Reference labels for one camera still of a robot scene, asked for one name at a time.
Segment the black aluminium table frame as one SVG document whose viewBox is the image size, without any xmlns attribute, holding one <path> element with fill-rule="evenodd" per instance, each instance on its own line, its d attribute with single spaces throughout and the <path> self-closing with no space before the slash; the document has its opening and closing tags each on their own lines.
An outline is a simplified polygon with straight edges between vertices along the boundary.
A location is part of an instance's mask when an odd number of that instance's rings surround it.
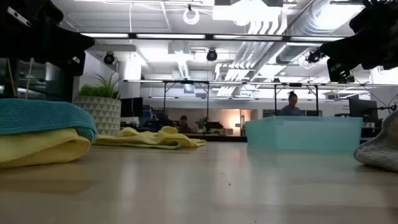
<svg viewBox="0 0 398 224">
<path fill-rule="evenodd" d="M 218 134 L 185 134 L 191 139 L 204 139 L 209 142 L 247 142 L 246 136 L 223 136 Z"/>
</svg>

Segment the green succulent plant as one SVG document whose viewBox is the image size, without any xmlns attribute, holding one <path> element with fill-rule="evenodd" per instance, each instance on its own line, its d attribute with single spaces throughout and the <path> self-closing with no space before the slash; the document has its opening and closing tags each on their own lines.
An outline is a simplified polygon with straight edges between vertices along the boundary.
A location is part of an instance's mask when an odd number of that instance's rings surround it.
<svg viewBox="0 0 398 224">
<path fill-rule="evenodd" d="M 108 78 L 102 77 L 99 74 L 94 76 L 94 79 L 99 81 L 99 85 L 83 85 L 79 91 L 80 96 L 95 96 L 103 98 L 112 98 L 118 100 L 120 98 L 120 90 L 118 84 L 124 80 L 113 72 Z"/>
</svg>

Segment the black background workstation frame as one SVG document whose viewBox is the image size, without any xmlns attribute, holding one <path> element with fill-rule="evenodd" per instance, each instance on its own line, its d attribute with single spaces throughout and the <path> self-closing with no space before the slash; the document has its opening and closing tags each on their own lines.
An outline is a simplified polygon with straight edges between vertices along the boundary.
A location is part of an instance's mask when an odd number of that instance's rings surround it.
<svg viewBox="0 0 398 224">
<path fill-rule="evenodd" d="M 314 83 L 273 83 L 274 86 L 274 113 L 277 116 L 277 94 L 279 91 L 277 91 L 278 86 L 283 86 L 283 87 L 306 87 L 313 95 L 315 95 L 315 102 L 316 102 L 316 112 L 317 116 L 320 115 L 320 110 L 319 110 L 319 96 L 318 96 L 318 85 Z"/>
<path fill-rule="evenodd" d="M 164 95 L 163 95 L 163 114 L 166 114 L 166 94 L 168 92 L 167 84 L 171 83 L 172 86 L 171 88 L 176 84 L 198 84 L 198 85 L 206 85 L 207 89 L 205 89 L 206 92 L 206 119 L 205 119 L 205 124 L 207 124 L 210 119 L 209 119 L 209 100 L 210 100 L 210 82 L 209 81 L 201 81 L 201 80 L 188 80 L 187 78 L 184 78 L 183 80 L 162 80 L 161 81 L 164 84 Z"/>
</svg>

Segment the black overhead light bar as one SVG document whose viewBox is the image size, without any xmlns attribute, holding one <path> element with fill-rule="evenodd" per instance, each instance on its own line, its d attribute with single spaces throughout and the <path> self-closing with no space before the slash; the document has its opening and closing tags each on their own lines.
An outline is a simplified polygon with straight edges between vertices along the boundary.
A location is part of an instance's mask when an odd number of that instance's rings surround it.
<svg viewBox="0 0 398 224">
<path fill-rule="evenodd" d="M 248 42 L 333 42 L 344 36 L 249 35 L 249 34 L 177 34 L 177 33 L 81 33 L 94 39 L 208 40 Z"/>
</svg>

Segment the teal microfiber towel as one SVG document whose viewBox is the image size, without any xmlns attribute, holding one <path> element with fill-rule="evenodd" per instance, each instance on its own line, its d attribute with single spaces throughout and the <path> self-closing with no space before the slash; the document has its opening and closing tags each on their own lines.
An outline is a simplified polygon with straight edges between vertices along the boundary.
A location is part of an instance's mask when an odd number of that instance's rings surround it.
<svg viewBox="0 0 398 224">
<path fill-rule="evenodd" d="M 0 99 L 0 134 L 22 134 L 73 128 L 93 141 L 97 135 L 93 117 L 65 101 Z"/>
</svg>

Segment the yellow microfiber towel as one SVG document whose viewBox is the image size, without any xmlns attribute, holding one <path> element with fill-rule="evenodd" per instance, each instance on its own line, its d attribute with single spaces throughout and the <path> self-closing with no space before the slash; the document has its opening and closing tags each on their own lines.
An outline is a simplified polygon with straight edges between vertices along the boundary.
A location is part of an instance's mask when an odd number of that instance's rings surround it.
<svg viewBox="0 0 398 224">
<path fill-rule="evenodd" d="M 90 140 L 72 128 L 0 135 L 0 169 L 71 162 L 90 146 Z"/>
<path fill-rule="evenodd" d="M 192 139 L 178 132 L 177 128 L 164 126 L 158 132 L 138 132 L 124 128 L 116 136 L 97 135 L 93 144 L 100 146 L 141 147 L 156 149 L 195 149 L 206 145 L 202 139 Z"/>
</svg>

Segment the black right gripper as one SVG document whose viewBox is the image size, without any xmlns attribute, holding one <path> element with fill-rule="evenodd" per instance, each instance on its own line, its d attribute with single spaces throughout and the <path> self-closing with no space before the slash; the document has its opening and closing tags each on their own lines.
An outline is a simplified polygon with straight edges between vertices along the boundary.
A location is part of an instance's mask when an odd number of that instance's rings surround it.
<svg viewBox="0 0 398 224">
<path fill-rule="evenodd" d="M 359 63 L 364 69 L 398 67 L 398 0 L 361 0 L 364 9 L 349 23 L 355 35 L 320 47 L 329 57 L 331 82 L 352 75 Z"/>
</svg>

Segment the black background robot equipment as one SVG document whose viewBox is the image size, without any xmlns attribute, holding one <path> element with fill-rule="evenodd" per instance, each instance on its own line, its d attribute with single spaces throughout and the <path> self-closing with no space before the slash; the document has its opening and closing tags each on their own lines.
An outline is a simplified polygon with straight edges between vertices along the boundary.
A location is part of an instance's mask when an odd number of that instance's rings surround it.
<svg viewBox="0 0 398 224">
<path fill-rule="evenodd" d="M 195 122 L 198 129 L 205 134 L 224 134 L 224 126 L 218 121 L 208 121 L 207 117 L 200 118 Z"/>
</svg>

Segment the person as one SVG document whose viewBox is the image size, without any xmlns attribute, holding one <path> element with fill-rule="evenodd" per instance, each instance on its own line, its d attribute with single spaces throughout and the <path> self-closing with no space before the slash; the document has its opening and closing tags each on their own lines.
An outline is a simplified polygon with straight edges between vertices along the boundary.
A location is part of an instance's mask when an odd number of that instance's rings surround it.
<svg viewBox="0 0 398 224">
<path fill-rule="evenodd" d="M 192 128 L 188 125 L 188 119 L 185 115 L 182 115 L 179 120 L 178 126 L 179 133 L 192 133 Z"/>
<path fill-rule="evenodd" d="M 289 101 L 289 104 L 284 106 L 281 109 L 280 115 L 281 116 L 301 116 L 302 115 L 301 110 L 298 107 L 296 107 L 298 97 L 293 91 L 291 91 L 289 93 L 288 101 Z"/>
</svg>

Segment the grey waffle weave towel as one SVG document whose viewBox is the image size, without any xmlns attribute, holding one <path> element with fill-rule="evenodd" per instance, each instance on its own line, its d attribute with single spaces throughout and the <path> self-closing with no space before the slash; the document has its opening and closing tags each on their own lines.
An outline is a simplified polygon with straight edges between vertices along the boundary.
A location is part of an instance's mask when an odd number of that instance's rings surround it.
<svg viewBox="0 0 398 224">
<path fill-rule="evenodd" d="M 366 166 L 398 173 L 398 110 L 383 121 L 381 132 L 359 145 L 353 155 Z"/>
</svg>

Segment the white triangle-patterned plant pot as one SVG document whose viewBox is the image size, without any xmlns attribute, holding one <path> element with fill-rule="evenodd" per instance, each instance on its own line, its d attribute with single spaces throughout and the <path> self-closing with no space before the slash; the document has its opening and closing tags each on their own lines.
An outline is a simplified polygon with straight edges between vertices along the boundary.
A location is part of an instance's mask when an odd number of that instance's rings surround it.
<svg viewBox="0 0 398 224">
<path fill-rule="evenodd" d="M 121 101 L 100 96 L 76 96 L 73 103 L 94 119 L 100 135 L 117 136 L 121 122 Z"/>
</svg>

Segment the black computer monitor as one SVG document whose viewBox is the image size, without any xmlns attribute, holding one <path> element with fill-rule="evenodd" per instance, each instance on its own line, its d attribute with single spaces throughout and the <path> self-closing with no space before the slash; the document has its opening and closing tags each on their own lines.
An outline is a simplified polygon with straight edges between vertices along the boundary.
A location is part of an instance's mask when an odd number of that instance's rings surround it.
<svg viewBox="0 0 398 224">
<path fill-rule="evenodd" d="M 364 123 L 378 121 L 377 103 L 371 100 L 349 99 L 349 113 L 351 117 L 362 118 Z"/>
<path fill-rule="evenodd" d="M 143 111 L 143 98 L 121 99 L 121 117 L 141 117 Z"/>
</svg>

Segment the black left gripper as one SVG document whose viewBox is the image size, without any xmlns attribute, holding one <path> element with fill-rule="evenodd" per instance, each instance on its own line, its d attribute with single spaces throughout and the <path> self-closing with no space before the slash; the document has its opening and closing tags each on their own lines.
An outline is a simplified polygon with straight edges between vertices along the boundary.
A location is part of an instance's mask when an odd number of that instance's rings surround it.
<svg viewBox="0 0 398 224">
<path fill-rule="evenodd" d="M 63 12 L 51 0 L 0 0 L 0 58 L 56 62 L 64 60 L 61 52 L 79 52 L 60 68 L 71 76 L 82 76 L 84 50 L 94 46 L 95 40 L 60 28 L 62 20 Z"/>
</svg>

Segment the silver ventilation duct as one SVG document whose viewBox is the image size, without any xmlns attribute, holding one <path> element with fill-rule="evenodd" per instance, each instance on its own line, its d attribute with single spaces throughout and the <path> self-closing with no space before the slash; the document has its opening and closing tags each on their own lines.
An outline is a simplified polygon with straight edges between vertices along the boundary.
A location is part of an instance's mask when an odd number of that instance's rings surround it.
<svg viewBox="0 0 398 224">
<path fill-rule="evenodd" d="M 293 23 L 289 24 L 287 19 L 283 18 L 277 33 L 295 36 L 331 35 L 364 8 L 361 3 L 344 4 L 343 1 L 345 0 L 313 0 Z M 296 61 L 309 48 L 307 45 L 291 43 L 275 47 L 277 51 L 269 63 L 278 65 L 287 65 Z"/>
</svg>

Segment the translucent teal plastic bin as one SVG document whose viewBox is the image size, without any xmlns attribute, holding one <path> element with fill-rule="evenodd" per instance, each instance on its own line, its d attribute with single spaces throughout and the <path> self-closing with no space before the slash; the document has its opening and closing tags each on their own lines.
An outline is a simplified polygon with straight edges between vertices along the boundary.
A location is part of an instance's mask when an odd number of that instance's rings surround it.
<svg viewBox="0 0 398 224">
<path fill-rule="evenodd" d="M 356 117 L 271 116 L 246 123 L 251 149 L 352 152 L 360 144 L 363 119 Z"/>
</svg>

